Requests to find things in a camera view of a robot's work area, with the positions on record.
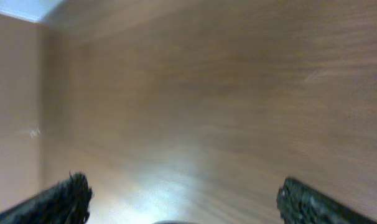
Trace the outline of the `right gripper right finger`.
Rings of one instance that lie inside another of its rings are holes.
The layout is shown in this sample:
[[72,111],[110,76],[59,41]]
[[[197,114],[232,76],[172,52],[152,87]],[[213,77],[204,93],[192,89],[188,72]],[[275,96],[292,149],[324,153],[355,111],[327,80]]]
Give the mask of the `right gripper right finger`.
[[285,224],[377,224],[293,177],[286,177],[276,198]]

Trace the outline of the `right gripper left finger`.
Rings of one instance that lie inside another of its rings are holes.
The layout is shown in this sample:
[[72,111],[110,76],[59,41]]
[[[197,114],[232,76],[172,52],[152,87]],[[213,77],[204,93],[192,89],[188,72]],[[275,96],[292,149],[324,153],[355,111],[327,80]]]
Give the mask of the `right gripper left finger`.
[[86,175],[77,172],[0,212],[0,224],[85,224],[92,197]]

